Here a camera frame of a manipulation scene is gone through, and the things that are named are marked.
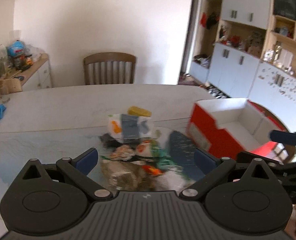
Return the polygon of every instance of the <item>blue gripper pad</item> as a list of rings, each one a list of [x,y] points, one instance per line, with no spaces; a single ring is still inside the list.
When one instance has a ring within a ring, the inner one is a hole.
[[[195,150],[194,160],[196,166],[201,169],[205,175],[217,168],[220,164],[220,159],[200,149]]]
[[[80,172],[88,175],[90,171],[98,163],[98,151],[95,148],[90,148],[83,154],[79,155],[71,161],[71,164]]]

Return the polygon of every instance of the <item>red cloth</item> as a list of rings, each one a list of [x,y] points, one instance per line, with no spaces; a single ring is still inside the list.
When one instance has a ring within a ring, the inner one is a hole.
[[[206,22],[207,22],[207,15],[205,13],[203,13],[202,17],[200,19],[200,25],[202,25],[202,27],[206,28]]]

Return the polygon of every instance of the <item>red box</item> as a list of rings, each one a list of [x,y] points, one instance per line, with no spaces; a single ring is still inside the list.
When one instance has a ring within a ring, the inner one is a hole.
[[[241,151],[267,156],[277,143],[271,130],[280,130],[246,98],[201,100],[195,103],[187,134],[210,154],[236,159]]]

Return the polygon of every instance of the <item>chair backrest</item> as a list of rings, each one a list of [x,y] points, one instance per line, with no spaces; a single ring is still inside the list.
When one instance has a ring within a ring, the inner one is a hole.
[[[86,85],[133,84],[137,58],[121,52],[106,52],[83,59]]]

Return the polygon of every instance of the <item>doorway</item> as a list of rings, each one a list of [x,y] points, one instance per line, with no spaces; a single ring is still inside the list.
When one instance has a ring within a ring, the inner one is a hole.
[[[187,69],[187,65],[189,62],[190,51],[192,48],[192,42],[194,37],[194,30],[196,25],[196,18],[198,14],[198,4],[199,0],[192,0],[191,9],[190,9],[190,17],[188,24],[188,31],[186,37],[186,44],[184,49],[183,62],[181,64],[181,73],[188,73],[189,69]]]

